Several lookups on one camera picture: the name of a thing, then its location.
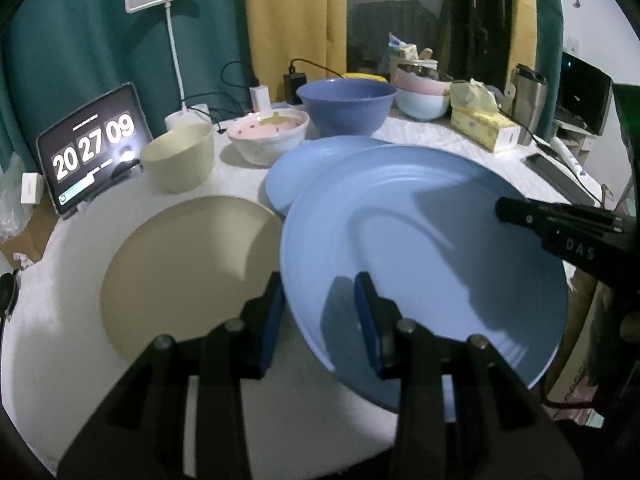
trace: pink bowl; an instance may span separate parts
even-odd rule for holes
[[[393,84],[401,90],[423,95],[448,95],[451,87],[450,81],[436,81],[404,70],[396,70]]]

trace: digital clock display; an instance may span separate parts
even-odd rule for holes
[[[131,83],[41,134],[38,155],[57,212],[70,212],[107,185],[118,165],[140,158],[140,150],[150,140]]]

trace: plate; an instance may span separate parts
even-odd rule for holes
[[[157,335],[200,337],[238,316],[278,270],[281,228],[267,208],[232,196],[189,200],[149,219],[102,282],[111,345],[131,363]]]
[[[354,153],[385,144],[384,140],[351,136],[303,142],[283,155],[267,173],[264,185],[271,206],[286,216],[300,191],[322,170]]]
[[[466,158],[417,146],[373,148],[334,164],[292,206],[280,272],[307,344],[339,380],[397,411],[398,380],[367,359],[353,280],[439,336],[482,333],[533,386],[554,357],[566,315],[562,261],[533,232],[502,224],[498,198],[523,196]],[[446,413],[454,413],[446,390]]]

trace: yellow tissue box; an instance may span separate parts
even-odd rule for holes
[[[521,129],[504,115],[487,115],[460,108],[453,108],[451,126],[492,153],[516,146]]]

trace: tablecloth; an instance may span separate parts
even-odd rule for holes
[[[466,156],[529,198],[565,202],[523,164],[534,148],[492,155],[446,124],[415,123],[396,110],[374,136]],[[60,220],[42,261],[20,273],[20,296],[4,335],[2,398],[20,434],[47,466],[55,468],[126,369],[108,343],[98,309],[102,278],[117,249],[146,220],[191,198],[231,194],[268,205],[266,172],[246,163],[226,135],[217,136],[213,172],[197,189],[164,195],[148,175],[139,174]],[[1,264],[8,266],[4,260]],[[193,407],[193,395],[190,399]],[[289,314],[271,369],[262,381],[242,382],[242,402],[256,479],[294,480],[338,471],[388,449],[396,429],[393,413],[329,375]],[[185,468],[193,474],[193,420],[186,434]]]

